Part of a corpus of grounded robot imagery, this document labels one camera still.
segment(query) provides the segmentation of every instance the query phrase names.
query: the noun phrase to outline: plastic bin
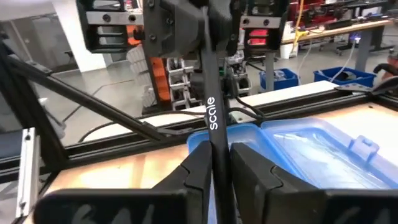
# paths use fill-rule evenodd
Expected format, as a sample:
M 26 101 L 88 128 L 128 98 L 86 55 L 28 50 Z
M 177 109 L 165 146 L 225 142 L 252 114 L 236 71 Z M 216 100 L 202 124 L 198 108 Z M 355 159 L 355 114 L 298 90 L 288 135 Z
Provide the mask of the plastic bin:
M 315 118 L 266 121 L 261 128 L 280 163 L 320 189 L 398 189 L 398 168 L 364 136 L 353 139 Z
M 299 85 L 299 80 L 294 72 L 292 72 L 287 68 L 282 68 L 278 70 L 283 71 L 285 73 L 285 80 L 275 80 L 274 90 L 281 90 L 284 88 L 290 88 Z M 259 75 L 260 75 L 260 87 L 264 91 L 267 88 L 266 73 L 260 72 Z
M 264 137 L 260 128 L 254 124 L 237 124 L 227 128 L 228 144 L 231 146 L 234 142 L 243 142 L 251 147 L 256 152 L 269 158 L 275 162 L 278 166 L 287 167 L 287 164 L 283 164 L 282 160 L 277 157 L 277 154 L 270 148 L 271 145 L 267 143 L 267 139 Z M 191 153 L 202 141 L 209 139 L 207 131 L 201 131 L 193 133 L 187 139 L 188 151 Z M 215 224 L 216 221 L 216 207 L 214 201 L 214 188 L 213 181 L 211 181 L 210 190 L 210 204 L 208 212 L 208 223 Z
M 320 73 L 319 71 L 314 71 L 314 81 L 315 82 L 319 82 L 319 81 L 330 81 L 331 78 L 333 76 L 335 76 L 342 67 L 336 67 L 336 68 L 329 68 L 329 69 L 325 69 L 325 70 L 321 70 Z M 354 80 L 347 80 L 347 81 L 339 81 L 334 79 L 333 83 L 337 84 L 337 85 L 345 85 L 345 84 L 349 84 L 349 83 L 357 83 L 357 84 L 361 84 L 364 86 L 368 86 L 368 87 L 373 87 L 373 80 L 376 77 L 376 75 L 371 74 L 371 73 L 366 73 L 366 72 L 360 72 L 351 68 L 345 68 L 344 69 L 345 72 L 352 72 L 353 74 L 356 75 L 356 79 Z

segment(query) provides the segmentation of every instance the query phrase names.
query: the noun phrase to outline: black metal rail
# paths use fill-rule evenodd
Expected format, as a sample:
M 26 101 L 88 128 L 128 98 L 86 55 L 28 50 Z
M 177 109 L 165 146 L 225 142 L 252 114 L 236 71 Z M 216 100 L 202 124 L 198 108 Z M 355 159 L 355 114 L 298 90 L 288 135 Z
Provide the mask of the black metal rail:
M 377 97 L 368 95 L 350 95 L 338 90 L 324 91 L 307 96 L 290 98 L 287 100 L 266 103 L 256 106 L 268 119 L 289 119 L 311 116 L 334 111 L 362 103 L 377 103 L 398 111 L 398 99 L 388 95 Z M 203 118 L 161 126 L 161 128 L 180 130 L 192 128 L 192 131 L 206 129 Z M 159 142 L 152 142 L 136 133 L 120 134 L 104 139 L 83 142 L 66 147 L 69 156 L 67 167 L 78 167 L 95 162 L 115 159 L 122 156 L 154 151 L 164 147 L 184 144 L 190 133 L 179 137 L 168 138 Z M 0 183 L 16 180 L 18 176 L 19 156 L 0 159 Z

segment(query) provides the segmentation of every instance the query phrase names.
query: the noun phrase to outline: blue crate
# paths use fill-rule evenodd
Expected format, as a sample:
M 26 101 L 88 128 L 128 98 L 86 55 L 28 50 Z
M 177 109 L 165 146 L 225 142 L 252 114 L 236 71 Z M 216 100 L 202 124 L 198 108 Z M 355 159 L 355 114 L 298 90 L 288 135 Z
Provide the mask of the blue crate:
M 280 71 L 283 71 L 286 76 L 286 80 L 279 80 L 279 81 L 274 81 L 274 90 L 281 90 L 284 88 L 290 88 L 293 86 L 298 86 L 299 85 L 299 79 L 297 78 L 297 75 L 292 72 L 291 70 L 287 68 L 279 69 Z M 266 73 L 265 72 L 260 72 L 260 86 L 263 90 L 266 90 L 267 84 L 266 84 Z
M 336 68 L 329 68 L 329 69 L 325 69 L 325 70 L 321 70 L 323 74 L 321 74 L 319 71 L 314 71 L 314 81 L 315 82 L 319 82 L 319 81 L 330 81 L 331 78 L 333 76 L 335 76 L 342 67 L 336 67 Z M 356 75 L 357 79 L 354 80 L 347 80 L 347 81 L 339 81 L 339 80 L 333 80 L 334 84 L 337 85 L 345 85 L 345 84 L 349 84 L 349 83 L 357 83 L 357 84 L 361 84 L 364 86 L 368 86 L 368 87 L 373 87 L 373 80 L 376 77 L 376 75 L 371 74 L 371 73 L 366 73 L 366 72 L 360 72 L 357 71 L 355 69 L 351 69 L 351 68 L 345 68 L 344 69 L 345 72 L 352 72 Z

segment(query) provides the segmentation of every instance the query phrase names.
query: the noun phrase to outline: black bar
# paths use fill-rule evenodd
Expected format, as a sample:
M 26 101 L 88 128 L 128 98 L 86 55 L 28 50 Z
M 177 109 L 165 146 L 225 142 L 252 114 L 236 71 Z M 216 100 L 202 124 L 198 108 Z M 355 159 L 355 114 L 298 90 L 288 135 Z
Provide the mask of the black bar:
M 375 103 L 389 108 L 394 111 L 398 111 L 398 98 L 388 95 L 377 96 Z
M 235 224 L 236 211 L 232 188 L 232 174 L 226 134 L 223 94 L 221 92 L 218 58 L 210 37 L 207 10 L 205 18 L 205 38 L 200 51 L 201 69 L 205 76 L 206 120 L 210 142 L 213 146 L 213 181 L 218 224 Z
M 147 139 L 159 141 L 164 138 L 163 134 L 157 132 L 156 129 L 144 125 L 142 122 L 132 118 L 125 112 L 118 110 L 117 108 L 95 98 L 94 96 L 90 96 L 89 94 L 76 89 L 75 87 L 68 85 L 54 77 L 47 77 L 45 73 L 41 72 L 30 65 L 9 57 L 9 60 L 18 68 L 14 68 L 14 71 L 18 75 L 22 75 L 23 77 L 36 82 L 49 90 L 52 90 L 59 95 L 62 95 L 69 100 L 78 103 L 79 105 L 88 108 L 89 110 L 98 113 L 105 118 L 110 119 L 111 121 L 115 121 L 116 123 L 124 126 L 125 128 L 134 131 L 137 134 L 144 136 Z
M 340 108 L 358 105 L 360 103 L 369 103 L 372 102 L 371 100 L 375 100 L 375 103 L 387 106 L 386 104 L 379 102 L 377 98 L 374 99 L 370 96 L 364 95 L 361 95 L 360 97 L 355 95 L 346 96 L 347 93 L 348 92 L 345 91 L 329 90 L 321 93 L 314 93 L 311 95 L 281 100 L 278 102 L 266 103 L 256 106 L 256 108 L 261 110 L 266 114 L 266 116 L 272 119 L 288 119 L 334 111 Z M 252 123 L 258 125 L 261 122 L 262 121 L 253 121 Z M 192 128 L 193 131 L 201 131 L 206 129 L 206 123 L 204 122 L 203 118 L 198 118 L 190 121 L 168 124 L 161 126 L 161 128 L 167 128 L 171 130 Z M 172 143 L 168 143 L 168 145 L 173 146 L 183 144 L 186 139 L 181 140 L 173 138 L 173 141 L 174 142 Z M 73 158 L 74 161 L 76 161 L 73 162 L 73 166 L 82 166 L 98 161 L 105 161 L 109 158 L 119 158 L 122 156 L 129 156 L 141 152 L 149 152 L 161 149 L 165 147 L 163 143 L 166 143 L 166 141 L 163 140 L 159 142 L 159 145 L 155 146 L 149 140 L 136 133 L 126 133 L 67 146 L 66 152 L 71 158 Z M 19 156 L 0 159 L 0 170 L 6 170 L 15 167 L 19 167 Z M 17 170 L 15 173 L 4 175 L 2 175 L 0 172 L 0 183 L 4 182 L 5 180 L 15 180 L 16 178 Z
M 61 170 L 68 159 L 65 149 L 28 80 L 12 72 L 8 61 L 10 56 L 6 52 L 6 46 L 0 39 L 1 92 L 17 118 L 21 119 L 22 127 L 37 130 L 41 142 L 40 156 L 45 165 L 53 171 Z

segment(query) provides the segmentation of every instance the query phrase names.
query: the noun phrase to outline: cable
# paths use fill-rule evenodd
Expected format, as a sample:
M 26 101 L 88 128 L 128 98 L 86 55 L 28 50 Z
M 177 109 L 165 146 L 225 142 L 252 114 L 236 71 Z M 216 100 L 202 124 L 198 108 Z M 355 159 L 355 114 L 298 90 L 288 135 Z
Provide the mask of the cable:
M 259 70 L 259 71 L 266 72 L 264 69 L 262 69 L 260 67 L 257 67 L 257 66 L 253 65 L 250 62 L 246 62 L 246 65 L 249 65 L 250 67 L 253 67 L 253 68 L 255 68 L 255 69 Z
M 166 115 L 166 114 L 186 114 L 186 115 L 192 115 L 192 116 L 204 116 L 206 115 L 205 112 L 192 112 L 192 111 L 163 111 L 160 113 L 156 113 L 156 114 L 152 114 L 152 116 L 158 116 L 158 115 Z M 84 134 L 78 141 L 78 143 L 83 142 L 87 136 L 91 135 L 93 132 L 101 129 L 101 128 L 105 128 L 107 126 L 113 125 L 113 124 L 117 124 L 114 121 L 105 123 L 105 124 L 101 124 L 91 130 L 89 130 L 86 134 Z
M 241 103 L 242 105 L 244 105 L 244 106 L 246 106 L 246 107 L 252 109 L 253 111 L 259 112 L 260 115 L 254 114 L 254 113 L 252 113 L 252 112 L 250 112 L 250 111 L 248 111 L 248 110 L 245 110 L 245 109 L 243 109 L 243 108 L 230 108 L 229 111 L 228 111 L 229 113 L 232 112 L 232 111 L 238 111 L 238 112 L 241 112 L 241 113 L 243 113 L 243 114 L 245 114 L 245 115 L 248 115 L 248 116 L 250 116 L 250 117 L 252 117 L 252 118 L 254 118 L 254 119 L 261 119 L 261 120 L 264 120 L 264 119 L 265 119 L 265 114 L 264 114 L 263 112 L 259 111 L 258 109 L 254 108 L 253 106 L 250 106 L 250 105 L 248 105 L 247 103 L 241 101 L 241 99 L 238 99 L 238 98 L 237 98 L 236 100 L 237 100 L 238 102 L 240 101 L 239 103 Z M 153 115 L 153 116 L 165 115 L 165 114 L 187 114 L 187 115 L 193 115 L 193 116 L 204 116 L 204 115 L 206 115 L 205 112 L 192 112 L 192 111 L 164 111 L 164 112 L 157 113 L 156 115 Z M 108 122 L 108 123 L 105 123 L 105 124 L 101 124 L 101 125 L 99 125 L 99 126 L 93 128 L 93 129 L 89 130 L 86 134 L 84 134 L 84 135 L 79 139 L 78 143 L 83 142 L 83 141 L 87 138 L 87 136 L 91 135 L 93 132 L 95 132 L 95 131 L 97 131 L 97 130 L 99 130 L 99 129 L 101 129 L 101 128 L 105 128 L 105 127 L 107 127 L 107 126 L 113 125 L 113 124 L 116 124 L 116 123 L 115 123 L 114 121 L 111 121 L 111 122 Z
M 337 76 L 340 75 L 340 74 L 344 71 L 344 69 L 347 67 L 347 64 L 348 64 L 349 61 L 351 60 L 351 57 L 353 56 L 354 49 L 355 49 L 355 42 L 354 42 L 354 44 L 353 44 L 353 46 L 352 46 L 352 48 L 351 48 L 351 52 L 349 53 L 348 60 L 346 61 L 346 63 L 344 64 L 344 66 L 342 66 L 342 68 L 340 69 L 340 71 L 338 71 L 338 73 L 336 73 L 336 75 L 334 75 L 334 76 L 329 80 L 329 82 L 333 83 L 333 81 L 335 81 L 335 79 L 337 78 Z
M 245 115 L 248 115 L 249 117 L 254 118 L 254 119 L 265 120 L 265 117 L 263 117 L 263 116 L 258 116 L 258 115 L 254 114 L 254 113 L 252 113 L 252 112 L 250 112 L 250 111 L 248 111 L 248 110 L 245 110 L 245 109 L 243 109 L 243 108 L 230 108 L 230 109 L 228 110 L 229 113 L 230 113 L 230 112 L 233 112 L 233 111 L 241 112 L 241 113 L 243 113 L 243 114 L 245 114 Z
M 297 69 L 298 85 L 301 85 L 301 76 L 300 76 L 301 67 L 303 66 L 304 61 L 307 58 L 307 56 L 310 54 L 311 48 L 312 48 L 312 39 L 310 39 L 310 47 L 308 48 L 307 53 L 304 55 L 304 58 L 301 61 L 300 65 L 298 66 L 298 69 Z
M 302 33 L 299 35 L 299 27 L 300 27 L 301 17 L 303 15 L 304 0 L 299 0 L 299 1 L 300 1 L 300 8 L 298 9 L 298 18 L 296 21 L 296 28 L 294 30 L 294 40 L 293 40 L 292 52 L 294 51 L 294 48 L 297 46 L 297 42 L 299 41 L 299 38 L 301 36 L 303 36 Z
M 256 115 L 261 116 L 262 118 L 264 118 L 266 116 L 261 110 L 259 110 L 259 109 L 255 108 L 255 107 L 243 102 L 242 99 L 240 99 L 239 97 L 236 97 L 235 99 L 236 99 L 236 101 L 238 103 L 240 103 L 243 106 L 249 108 L 250 110 L 253 110 L 253 112 L 255 112 Z

